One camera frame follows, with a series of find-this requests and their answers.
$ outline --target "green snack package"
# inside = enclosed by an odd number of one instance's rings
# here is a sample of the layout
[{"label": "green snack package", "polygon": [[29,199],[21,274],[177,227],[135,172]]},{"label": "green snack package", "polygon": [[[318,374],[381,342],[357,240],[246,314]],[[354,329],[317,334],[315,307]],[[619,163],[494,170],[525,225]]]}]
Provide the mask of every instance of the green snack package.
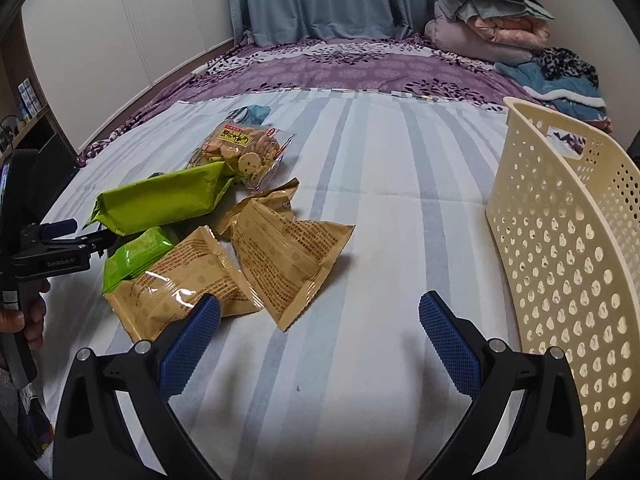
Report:
[{"label": "green snack package", "polygon": [[122,280],[136,278],[174,247],[162,228],[148,229],[120,247],[104,263],[103,293],[114,290]]},{"label": "green snack package", "polygon": [[211,213],[239,177],[224,162],[175,171],[100,193],[85,227],[120,236]]}]

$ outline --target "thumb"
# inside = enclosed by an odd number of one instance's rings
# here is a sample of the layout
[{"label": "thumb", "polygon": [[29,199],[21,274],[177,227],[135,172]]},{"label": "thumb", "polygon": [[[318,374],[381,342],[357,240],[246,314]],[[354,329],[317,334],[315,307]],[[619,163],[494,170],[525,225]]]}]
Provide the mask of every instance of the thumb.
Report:
[{"label": "thumb", "polygon": [[0,308],[0,332],[20,332],[24,328],[24,314],[21,310]]}]

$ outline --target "white fleece trim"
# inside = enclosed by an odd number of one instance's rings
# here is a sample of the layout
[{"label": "white fleece trim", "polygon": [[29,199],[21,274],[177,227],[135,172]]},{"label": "white fleece trim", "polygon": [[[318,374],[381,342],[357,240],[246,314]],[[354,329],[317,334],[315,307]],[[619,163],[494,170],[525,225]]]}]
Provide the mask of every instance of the white fleece trim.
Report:
[{"label": "white fleece trim", "polygon": [[569,101],[574,101],[576,103],[580,103],[585,106],[591,106],[593,108],[604,108],[607,106],[602,97],[587,97],[585,95],[578,94],[572,90],[567,90],[565,88],[557,88],[555,90],[552,90],[551,92],[547,92],[546,94],[538,93],[529,86],[523,86],[523,88],[525,89],[527,94],[529,94],[531,97],[539,99],[540,101],[569,99]]}]

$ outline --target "metal screw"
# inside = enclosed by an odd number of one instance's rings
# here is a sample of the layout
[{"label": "metal screw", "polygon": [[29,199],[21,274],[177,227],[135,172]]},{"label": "metal screw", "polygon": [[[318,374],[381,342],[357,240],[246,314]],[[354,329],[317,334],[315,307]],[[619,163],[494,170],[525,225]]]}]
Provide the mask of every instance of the metal screw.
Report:
[{"label": "metal screw", "polygon": [[549,349],[549,353],[551,354],[551,357],[553,357],[554,359],[562,359],[564,357],[564,351],[561,348],[558,348],[557,346],[552,346]]},{"label": "metal screw", "polygon": [[146,354],[151,350],[151,343],[149,341],[139,341],[133,348],[136,354]]},{"label": "metal screw", "polygon": [[507,349],[507,345],[505,345],[502,339],[491,339],[491,341],[489,341],[489,348],[494,352],[501,354]]},{"label": "metal screw", "polygon": [[91,350],[88,348],[81,348],[76,354],[78,361],[86,361],[89,357],[91,357]]}]

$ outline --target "hand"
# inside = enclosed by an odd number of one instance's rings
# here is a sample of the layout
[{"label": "hand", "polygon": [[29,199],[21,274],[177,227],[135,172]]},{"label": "hand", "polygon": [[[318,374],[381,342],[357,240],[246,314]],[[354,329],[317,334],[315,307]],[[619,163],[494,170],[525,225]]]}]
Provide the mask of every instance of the hand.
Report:
[{"label": "hand", "polygon": [[[42,280],[40,292],[46,293],[51,290],[48,280]],[[44,316],[47,313],[47,305],[44,298],[38,295],[38,299],[34,301],[26,309],[27,317],[20,310],[9,310],[0,308],[0,332],[15,333],[24,329],[24,337],[29,344],[31,350],[40,350],[44,343],[42,332],[44,330]],[[0,352],[0,366],[6,368],[4,356]]]}]

